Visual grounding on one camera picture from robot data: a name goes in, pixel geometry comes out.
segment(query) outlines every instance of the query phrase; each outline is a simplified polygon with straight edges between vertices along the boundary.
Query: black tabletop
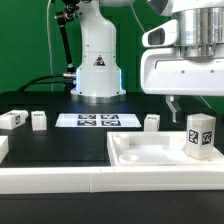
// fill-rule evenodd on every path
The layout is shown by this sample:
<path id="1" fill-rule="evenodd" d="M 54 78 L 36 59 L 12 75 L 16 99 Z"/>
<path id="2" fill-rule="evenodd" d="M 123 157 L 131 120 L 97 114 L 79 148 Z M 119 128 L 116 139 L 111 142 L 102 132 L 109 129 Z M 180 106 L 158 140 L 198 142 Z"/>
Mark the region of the black tabletop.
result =
<path id="1" fill-rule="evenodd" d="M 57 128 L 60 113 L 130 113 L 143 126 L 147 114 L 160 114 L 161 131 L 186 130 L 186 117 L 216 116 L 215 145 L 224 149 L 223 116 L 193 97 L 181 97 L 182 123 L 172 122 L 164 96 L 127 94 L 124 102 L 91 105 L 74 102 L 61 92 L 8 92 L 0 95 L 0 113 L 45 111 L 47 131 L 32 131 L 31 119 L 9 136 L 9 153 L 1 168 L 110 166 L 108 131 L 143 128 Z M 223 223 L 223 191 L 151 191 L 80 194 L 0 195 L 0 223 Z"/>

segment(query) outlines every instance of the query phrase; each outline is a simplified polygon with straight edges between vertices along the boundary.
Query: green backdrop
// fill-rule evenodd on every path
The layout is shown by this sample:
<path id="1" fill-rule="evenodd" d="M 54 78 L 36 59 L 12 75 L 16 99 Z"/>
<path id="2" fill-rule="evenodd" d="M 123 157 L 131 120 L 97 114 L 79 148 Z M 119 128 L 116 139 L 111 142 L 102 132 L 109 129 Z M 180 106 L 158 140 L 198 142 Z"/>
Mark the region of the green backdrop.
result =
<path id="1" fill-rule="evenodd" d="M 50 74 L 47 43 L 48 0 L 1 0 L 0 20 L 0 92 L 17 90 L 28 81 Z M 156 15 L 145 0 L 136 0 L 134 8 L 145 30 L 168 20 Z M 51 40 L 54 73 L 66 70 L 61 36 L 54 15 L 63 10 L 56 0 L 51 4 Z M 146 50 L 142 46 L 142 30 L 136 23 L 130 7 L 102 8 L 104 17 L 117 28 L 117 64 L 122 69 L 123 87 L 128 92 L 141 92 L 140 60 Z M 75 66 L 81 63 L 81 31 L 79 21 L 67 25 L 69 42 Z M 51 86 L 35 86 L 30 90 L 50 90 Z M 206 97 L 217 112 L 224 111 L 221 97 Z"/>

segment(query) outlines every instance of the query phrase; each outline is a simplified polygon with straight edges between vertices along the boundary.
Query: cube with printed marker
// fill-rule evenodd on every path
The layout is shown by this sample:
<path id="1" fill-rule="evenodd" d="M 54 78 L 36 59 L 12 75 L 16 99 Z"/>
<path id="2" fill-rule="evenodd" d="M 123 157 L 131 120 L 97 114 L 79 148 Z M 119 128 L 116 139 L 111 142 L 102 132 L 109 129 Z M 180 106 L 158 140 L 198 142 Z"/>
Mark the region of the cube with printed marker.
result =
<path id="1" fill-rule="evenodd" d="M 147 114 L 144 120 L 144 131 L 145 132 L 157 132 L 160 125 L 160 115 Z"/>
<path id="2" fill-rule="evenodd" d="M 47 130 L 47 118 L 44 111 L 31 112 L 33 131 Z"/>
<path id="3" fill-rule="evenodd" d="M 214 146 L 215 122 L 215 117 L 206 114 L 188 116 L 186 154 L 199 160 L 211 157 Z"/>

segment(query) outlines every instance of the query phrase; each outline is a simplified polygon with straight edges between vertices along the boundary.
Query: yellow warning triangle sticker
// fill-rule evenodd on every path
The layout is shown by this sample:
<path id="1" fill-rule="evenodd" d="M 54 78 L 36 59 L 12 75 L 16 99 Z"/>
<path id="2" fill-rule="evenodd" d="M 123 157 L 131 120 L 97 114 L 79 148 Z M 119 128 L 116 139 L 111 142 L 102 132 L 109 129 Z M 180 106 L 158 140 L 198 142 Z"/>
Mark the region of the yellow warning triangle sticker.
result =
<path id="1" fill-rule="evenodd" d="M 94 63 L 95 66 L 105 66 L 105 63 L 103 61 L 103 58 L 101 55 L 97 58 L 96 62 Z"/>

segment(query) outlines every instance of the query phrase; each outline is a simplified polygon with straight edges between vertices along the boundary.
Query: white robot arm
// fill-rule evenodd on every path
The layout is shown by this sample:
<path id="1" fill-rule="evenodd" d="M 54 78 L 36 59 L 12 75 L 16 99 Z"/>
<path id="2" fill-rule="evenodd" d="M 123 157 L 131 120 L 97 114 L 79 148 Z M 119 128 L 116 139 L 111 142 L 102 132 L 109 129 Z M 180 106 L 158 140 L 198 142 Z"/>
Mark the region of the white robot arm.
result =
<path id="1" fill-rule="evenodd" d="M 224 0 L 148 4 L 172 20 L 143 35 L 143 45 L 151 47 L 141 60 L 144 92 L 224 96 Z"/>
<path id="2" fill-rule="evenodd" d="M 72 98 L 88 103 L 122 100 L 126 91 L 122 89 L 121 70 L 116 64 L 116 29 L 101 15 L 100 7 L 127 6 L 135 0 L 63 0 L 67 11 L 68 3 L 74 5 L 74 1 L 82 31 L 82 63 L 76 70 Z"/>

